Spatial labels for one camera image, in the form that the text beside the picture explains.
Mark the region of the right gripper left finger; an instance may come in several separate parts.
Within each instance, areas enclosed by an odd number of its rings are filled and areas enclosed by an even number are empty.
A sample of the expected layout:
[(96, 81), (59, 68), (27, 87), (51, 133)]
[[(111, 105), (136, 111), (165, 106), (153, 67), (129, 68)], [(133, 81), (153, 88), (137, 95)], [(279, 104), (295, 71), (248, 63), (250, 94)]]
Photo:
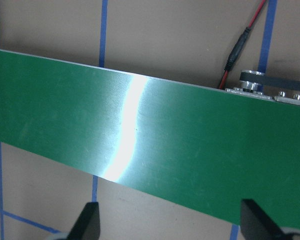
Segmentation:
[(98, 240), (101, 235), (100, 210), (98, 202), (85, 204), (67, 240)]

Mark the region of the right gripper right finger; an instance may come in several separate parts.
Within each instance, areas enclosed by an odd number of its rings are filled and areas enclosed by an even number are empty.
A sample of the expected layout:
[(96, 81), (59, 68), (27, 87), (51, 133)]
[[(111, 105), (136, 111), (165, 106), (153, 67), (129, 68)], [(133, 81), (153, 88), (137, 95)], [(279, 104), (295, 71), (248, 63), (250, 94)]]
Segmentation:
[(285, 233), (253, 200), (242, 199), (240, 230), (245, 240), (286, 240)]

